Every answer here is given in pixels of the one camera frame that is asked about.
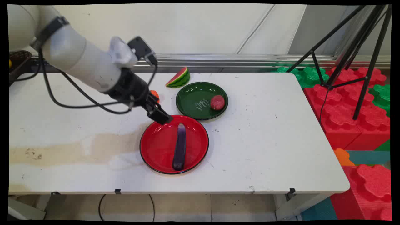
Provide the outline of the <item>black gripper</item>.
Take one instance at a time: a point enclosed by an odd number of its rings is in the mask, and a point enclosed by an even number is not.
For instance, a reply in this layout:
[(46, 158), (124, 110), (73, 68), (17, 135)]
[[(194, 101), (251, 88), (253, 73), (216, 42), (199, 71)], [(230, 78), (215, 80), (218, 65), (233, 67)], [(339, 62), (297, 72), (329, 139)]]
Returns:
[(143, 107), (147, 117), (159, 124), (169, 123), (173, 119), (157, 102), (158, 98), (151, 94), (149, 84), (130, 69), (121, 69), (120, 78), (106, 94), (128, 106), (128, 109)]

